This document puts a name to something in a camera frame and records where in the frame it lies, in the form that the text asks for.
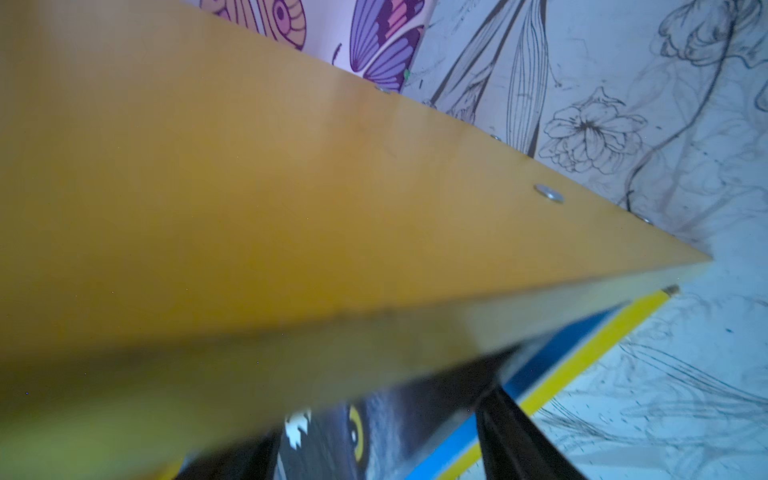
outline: wallpaper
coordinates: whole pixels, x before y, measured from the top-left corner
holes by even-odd
[[[399,91],[435,0],[184,0]]]
[[[716,260],[535,416],[590,478],[768,468],[767,35],[764,0],[441,0],[427,24],[403,94]]]

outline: line drawing of flower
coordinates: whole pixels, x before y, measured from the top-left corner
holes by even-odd
[[[658,34],[662,56],[697,67],[715,64],[723,55],[741,58],[747,68],[768,61],[768,12],[763,0],[694,0],[667,15]],[[768,111],[768,81],[754,105]]]
[[[637,132],[647,124],[640,115],[621,115],[618,105],[624,102],[598,87],[587,100],[556,111],[544,126],[550,140],[539,157],[551,158],[569,172],[591,168],[606,175],[616,172],[625,157],[641,149]]]

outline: wooden board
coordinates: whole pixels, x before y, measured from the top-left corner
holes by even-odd
[[[6,2],[0,105],[3,478],[141,472],[709,260],[176,0]]]

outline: yellow eye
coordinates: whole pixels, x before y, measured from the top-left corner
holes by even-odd
[[[363,435],[360,412],[357,411],[354,405],[349,406],[349,438],[355,447],[355,461],[360,463],[362,455],[366,450],[366,436]]]

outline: eye illustration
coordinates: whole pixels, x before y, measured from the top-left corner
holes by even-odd
[[[368,436],[368,419],[362,406],[349,406],[349,440],[354,448],[353,453],[357,468],[364,473],[368,466],[368,451],[370,449]]]

